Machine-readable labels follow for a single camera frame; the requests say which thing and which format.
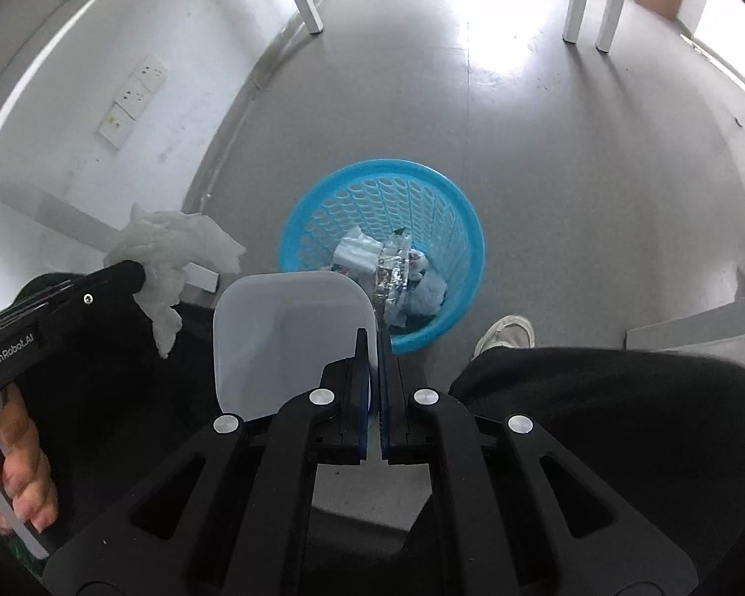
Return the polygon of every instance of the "white sneaker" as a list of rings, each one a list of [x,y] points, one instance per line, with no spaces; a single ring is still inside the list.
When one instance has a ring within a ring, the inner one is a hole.
[[[505,316],[500,318],[477,341],[474,360],[492,347],[510,347],[513,350],[526,350],[535,347],[535,332],[532,324],[524,316]]]

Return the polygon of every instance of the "wall socket plate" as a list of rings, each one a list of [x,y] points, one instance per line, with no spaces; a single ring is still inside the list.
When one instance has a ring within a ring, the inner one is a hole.
[[[113,101],[117,102],[121,109],[137,121],[150,98],[151,92],[146,89],[144,84],[135,76],[130,76]]]
[[[121,107],[113,103],[97,132],[102,134],[117,149],[127,141],[135,121]]]
[[[160,89],[167,74],[166,66],[154,54],[149,54],[134,72],[135,77],[152,93]]]

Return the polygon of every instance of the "metal rivet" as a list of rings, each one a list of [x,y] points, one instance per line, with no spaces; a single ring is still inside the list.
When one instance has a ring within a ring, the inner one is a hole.
[[[235,415],[221,415],[213,421],[213,429],[219,435],[228,435],[240,427],[240,420]]]
[[[526,435],[532,430],[532,419],[524,415],[514,415],[508,419],[508,428],[520,435]]]
[[[439,394],[430,388],[423,388],[414,392],[414,401],[419,405],[433,405],[439,400]]]
[[[334,393],[325,388],[317,388],[311,391],[309,400],[315,405],[328,405],[334,400]]]

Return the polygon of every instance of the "fingernail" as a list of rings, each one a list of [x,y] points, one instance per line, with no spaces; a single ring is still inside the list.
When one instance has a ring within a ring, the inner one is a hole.
[[[17,491],[17,480],[13,476],[3,477],[3,488],[5,488],[5,494],[9,497],[14,497]]]
[[[22,521],[25,522],[26,519],[30,516],[28,505],[20,502],[19,504],[14,505],[14,513],[16,513],[16,516]]]
[[[36,521],[35,522],[31,521],[31,523],[36,528],[36,531],[38,531],[39,533],[44,531],[47,527],[49,527],[52,524],[49,516],[37,517]]]

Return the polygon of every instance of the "baseboard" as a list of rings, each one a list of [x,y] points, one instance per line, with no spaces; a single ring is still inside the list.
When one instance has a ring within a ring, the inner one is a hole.
[[[709,47],[708,44],[701,42],[701,40],[697,38],[694,38],[693,35],[690,35],[689,39],[692,41],[693,45],[697,45],[700,49],[705,51],[707,54],[711,55],[715,60],[721,63],[723,67],[728,69],[737,80],[739,80],[743,85],[745,85],[745,76],[743,76],[741,72],[737,71],[737,68],[734,67],[731,63],[729,63],[728,60],[726,60],[720,54],[718,54],[717,51],[715,51],[712,47]]]
[[[0,167],[0,203],[61,235],[103,253],[116,242],[118,231],[72,204],[13,176]]]
[[[314,0],[320,5],[323,0]],[[191,186],[185,194],[182,210],[185,213],[202,213],[210,200],[212,189],[223,168],[228,154],[240,132],[244,118],[252,108],[256,96],[268,86],[271,77],[302,45],[309,43],[311,36],[306,32],[301,14],[296,11],[284,25],[260,59],[256,61],[245,79],[231,107],[224,116],[219,129],[207,148],[199,169],[196,170]]]
[[[676,18],[676,21],[674,23],[676,24],[676,28],[681,35],[683,35],[688,40],[693,39],[693,32],[687,28],[685,23],[683,23],[679,18]]]

